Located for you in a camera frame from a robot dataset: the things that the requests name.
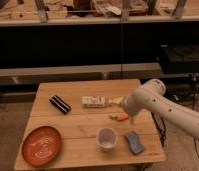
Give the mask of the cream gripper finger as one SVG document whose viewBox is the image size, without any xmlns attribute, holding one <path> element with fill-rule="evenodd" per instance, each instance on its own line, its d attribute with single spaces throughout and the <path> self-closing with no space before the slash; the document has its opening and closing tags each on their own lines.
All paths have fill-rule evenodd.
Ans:
<svg viewBox="0 0 199 171">
<path fill-rule="evenodd" d="M 109 103 L 111 105 L 117 105 L 117 106 L 121 106 L 121 101 L 123 100 L 123 97 L 117 97 L 117 98 L 114 98 L 114 99 L 110 99 L 109 100 Z"/>
</svg>

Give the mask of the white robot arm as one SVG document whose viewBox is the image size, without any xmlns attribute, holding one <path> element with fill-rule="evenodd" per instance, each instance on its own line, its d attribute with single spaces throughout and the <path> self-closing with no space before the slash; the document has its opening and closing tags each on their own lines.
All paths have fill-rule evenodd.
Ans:
<svg viewBox="0 0 199 171">
<path fill-rule="evenodd" d="M 129 116 L 146 109 L 199 141 L 199 112 L 165 98 L 165 92 L 166 86 L 160 79 L 150 79 L 114 103 Z"/>
</svg>

